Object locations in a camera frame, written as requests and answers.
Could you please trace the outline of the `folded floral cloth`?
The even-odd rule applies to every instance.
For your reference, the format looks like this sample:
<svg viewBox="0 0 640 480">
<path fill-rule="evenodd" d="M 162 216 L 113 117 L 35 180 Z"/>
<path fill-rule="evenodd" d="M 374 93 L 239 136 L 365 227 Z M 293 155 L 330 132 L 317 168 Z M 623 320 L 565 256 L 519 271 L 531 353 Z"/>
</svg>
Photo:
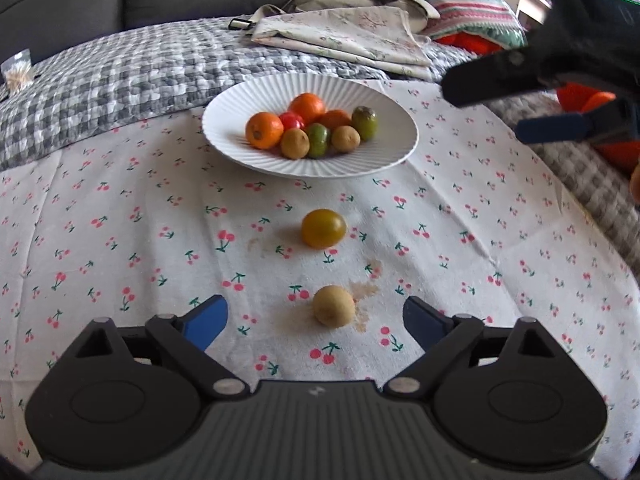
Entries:
<svg viewBox="0 0 640 480">
<path fill-rule="evenodd" d="M 393 6 L 273 15 L 257 22 L 250 39 L 414 79 L 426 79 L 431 67 L 413 36 L 409 14 Z"/>
</svg>

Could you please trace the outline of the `dark green tomato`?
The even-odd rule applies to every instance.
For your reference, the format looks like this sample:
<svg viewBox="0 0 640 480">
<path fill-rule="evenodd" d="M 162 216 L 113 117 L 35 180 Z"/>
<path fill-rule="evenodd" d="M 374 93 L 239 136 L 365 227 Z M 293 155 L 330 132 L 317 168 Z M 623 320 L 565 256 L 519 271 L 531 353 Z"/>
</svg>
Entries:
<svg viewBox="0 0 640 480">
<path fill-rule="evenodd" d="M 367 106 L 358 106 L 352 112 L 352 126 L 357 130 L 362 142 L 372 140 L 378 132 L 378 114 Z"/>
</svg>

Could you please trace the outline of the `white ribbed plate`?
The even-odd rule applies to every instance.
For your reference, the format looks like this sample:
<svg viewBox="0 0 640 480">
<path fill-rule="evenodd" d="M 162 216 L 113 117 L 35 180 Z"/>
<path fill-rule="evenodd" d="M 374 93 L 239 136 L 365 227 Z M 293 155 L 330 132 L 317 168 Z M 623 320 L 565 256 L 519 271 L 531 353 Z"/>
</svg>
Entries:
<svg viewBox="0 0 640 480">
<path fill-rule="evenodd" d="M 311 179 L 392 168 L 419 141 L 409 113 L 384 93 L 314 74 L 237 84 L 206 106 L 203 132 L 218 152 L 243 167 Z"/>
</svg>

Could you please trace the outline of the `striped patterned pillow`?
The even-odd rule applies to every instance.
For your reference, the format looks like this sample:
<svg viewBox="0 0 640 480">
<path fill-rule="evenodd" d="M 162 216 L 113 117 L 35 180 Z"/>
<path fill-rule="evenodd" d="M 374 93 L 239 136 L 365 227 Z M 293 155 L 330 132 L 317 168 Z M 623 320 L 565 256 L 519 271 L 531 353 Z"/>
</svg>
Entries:
<svg viewBox="0 0 640 480">
<path fill-rule="evenodd" d="M 424 0 L 438 18 L 422 30 L 431 40 L 469 52 L 488 55 L 524 47 L 526 35 L 504 0 Z"/>
</svg>

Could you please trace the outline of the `clear bag of sticks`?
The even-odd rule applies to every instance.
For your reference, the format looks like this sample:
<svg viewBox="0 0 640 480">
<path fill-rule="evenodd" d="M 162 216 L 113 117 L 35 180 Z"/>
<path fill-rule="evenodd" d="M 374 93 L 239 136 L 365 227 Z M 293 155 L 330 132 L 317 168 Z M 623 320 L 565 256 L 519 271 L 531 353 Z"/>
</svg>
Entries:
<svg viewBox="0 0 640 480">
<path fill-rule="evenodd" d="M 30 87 L 35 82 L 30 50 L 17 52 L 5 60 L 1 64 L 1 73 L 11 96 Z"/>
</svg>

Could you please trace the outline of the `olive brown tomato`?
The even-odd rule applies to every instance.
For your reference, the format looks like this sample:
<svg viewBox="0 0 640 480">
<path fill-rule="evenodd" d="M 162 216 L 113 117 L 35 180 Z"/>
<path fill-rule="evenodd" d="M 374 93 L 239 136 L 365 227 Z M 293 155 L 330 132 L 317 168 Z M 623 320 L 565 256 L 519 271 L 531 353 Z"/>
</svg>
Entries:
<svg viewBox="0 0 640 480">
<path fill-rule="evenodd" d="M 346 230 L 346 221 L 340 214 L 331 209 L 316 209 L 303 218 L 300 237 L 311 248 L 326 249 L 337 244 Z"/>
</svg>

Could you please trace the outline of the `red tomato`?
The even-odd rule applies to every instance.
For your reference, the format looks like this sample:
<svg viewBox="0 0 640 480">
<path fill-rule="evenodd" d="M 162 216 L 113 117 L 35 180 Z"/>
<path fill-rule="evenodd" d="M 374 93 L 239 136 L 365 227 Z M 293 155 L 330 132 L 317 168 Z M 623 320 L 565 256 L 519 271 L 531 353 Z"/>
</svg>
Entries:
<svg viewBox="0 0 640 480">
<path fill-rule="evenodd" d="M 300 129 L 303 130 L 305 128 L 305 122 L 302 116 L 296 114 L 294 112 L 285 112 L 279 115 L 280 122 L 283 127 L 283 131 L 287 132 L 290 129 Z"/>
</svg>

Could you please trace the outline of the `brown longan fruit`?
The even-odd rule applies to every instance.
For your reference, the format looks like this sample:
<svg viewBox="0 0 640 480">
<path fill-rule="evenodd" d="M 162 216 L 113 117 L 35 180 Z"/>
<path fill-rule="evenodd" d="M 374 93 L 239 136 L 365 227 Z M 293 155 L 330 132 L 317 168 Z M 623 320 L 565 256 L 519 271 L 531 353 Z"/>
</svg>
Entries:
<svg viewBox="0 0 640 480">
<path fill-rule="evenodd" d="M 351 153 L 358 148 L 360 142 L 360 134 L 352 126 L 339 126 L 332 131 L 331 144 L 337 153 Z"/>
</svg>

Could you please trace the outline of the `large orange mandarin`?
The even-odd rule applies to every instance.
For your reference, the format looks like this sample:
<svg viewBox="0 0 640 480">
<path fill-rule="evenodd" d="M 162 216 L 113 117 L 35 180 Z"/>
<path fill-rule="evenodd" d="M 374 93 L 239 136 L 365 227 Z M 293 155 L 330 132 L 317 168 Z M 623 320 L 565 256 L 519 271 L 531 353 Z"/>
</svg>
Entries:
<svg viewBox="0 0 640 480">
<path fill-rule="evenodd" d="M 288 111 L 302 118 L 304 125 L 310 125 L 324 115 L 326 104 L 320 96 L 305 92 L 292 99 L 288 104 Z"/>
</svg>

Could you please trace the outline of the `cherry print cloth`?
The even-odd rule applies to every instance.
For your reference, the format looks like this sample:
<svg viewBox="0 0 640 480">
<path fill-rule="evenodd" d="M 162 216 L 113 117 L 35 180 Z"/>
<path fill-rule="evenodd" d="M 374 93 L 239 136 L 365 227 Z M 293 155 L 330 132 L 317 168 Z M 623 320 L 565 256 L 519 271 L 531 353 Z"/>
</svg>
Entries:
<svg viewBox="0 0 640 480">
<path fill-rule="evenodd" d="M 286 180 L 221 157 L 198 110 L 145 120 L 1 176 L 1 452 L 37 453 L 32 390 L 98 316 L 140 325 L 215 294 L 230 318 L 212 355 L 247 382 L 385 382 L 420 356 L 401 322 L 416 295 L 495 326 L 533 316 L 602 393 L 594 464 L 626 476 L 639 456 L 639 289 L 560 180 L 484 107 L 457 110 L 424 82 L 382 91 L 420 143 L 373 177 Z M 300 237 L 306 214 L 346 221 L 334 246 Z M 324 286 L 355 317 L 314 318 Z"/>
</svg>

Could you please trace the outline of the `tan longan fruit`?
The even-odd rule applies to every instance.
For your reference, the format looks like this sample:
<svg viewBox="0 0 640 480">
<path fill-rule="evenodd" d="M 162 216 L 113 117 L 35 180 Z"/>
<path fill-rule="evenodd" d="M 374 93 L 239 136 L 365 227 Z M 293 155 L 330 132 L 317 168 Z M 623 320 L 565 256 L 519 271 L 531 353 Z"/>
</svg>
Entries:
<svg viewBox="0 0 640 480">
<path fill-rule="evenodd" d="M 309 138 L 303 129 L 291 128 L 283 133 L 280 141 L 280 151 L 284 157 L 299 160 L 305 158 L 309 150 Z"/>
</svg>

